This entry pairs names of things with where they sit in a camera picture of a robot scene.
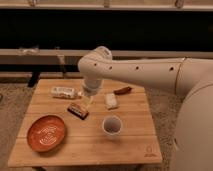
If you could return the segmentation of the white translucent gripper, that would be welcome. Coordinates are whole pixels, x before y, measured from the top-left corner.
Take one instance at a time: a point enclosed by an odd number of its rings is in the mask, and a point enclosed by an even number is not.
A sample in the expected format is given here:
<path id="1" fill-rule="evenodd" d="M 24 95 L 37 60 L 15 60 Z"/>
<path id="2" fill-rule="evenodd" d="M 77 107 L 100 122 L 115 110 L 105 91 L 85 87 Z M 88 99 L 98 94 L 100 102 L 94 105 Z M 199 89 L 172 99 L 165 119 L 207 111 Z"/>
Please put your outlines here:
<path id="1" fill-rule="evenodd" d="M 89 106 L 92 104 L 93 97 L 98 93 L 98 91 L 99 91 L 98 88 L 88 88 L 85 85 L 82 86 L 83 92 L 82 101 L 86 109 L 88 109 Z"/>

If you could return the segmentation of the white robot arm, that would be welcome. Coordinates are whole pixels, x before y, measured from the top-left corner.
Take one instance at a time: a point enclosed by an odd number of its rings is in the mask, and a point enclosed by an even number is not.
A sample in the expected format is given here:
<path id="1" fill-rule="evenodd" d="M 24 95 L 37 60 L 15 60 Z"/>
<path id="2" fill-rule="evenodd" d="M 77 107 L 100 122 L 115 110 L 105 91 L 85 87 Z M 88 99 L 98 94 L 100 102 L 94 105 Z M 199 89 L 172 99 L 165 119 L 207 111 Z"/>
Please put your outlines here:
<path id="1" fill-rule="evenodd" d="M 104 79 L 183 95 L 170 171 L 213 171 L 213 59 L 114 60 L 99 46 L 79 60 L 78 69 L 88 96 L 97 94 Z"/>

